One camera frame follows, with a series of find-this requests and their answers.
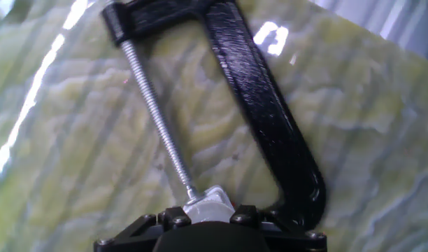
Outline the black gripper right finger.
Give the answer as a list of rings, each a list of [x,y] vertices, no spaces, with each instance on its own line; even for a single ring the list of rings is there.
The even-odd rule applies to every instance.
[[[240,205],[229,222],[257,231],[270,251],[327,252],[326,234],[307,230],[277,210],[260,211],[252,205]]]

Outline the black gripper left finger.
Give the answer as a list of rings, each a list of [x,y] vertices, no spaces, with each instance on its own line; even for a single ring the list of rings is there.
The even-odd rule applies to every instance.
[[[144,214],[114,237],[97,239],[94,252],[152,252],[158,239],[167,231],[191,225],[181,206],[158,214]]]

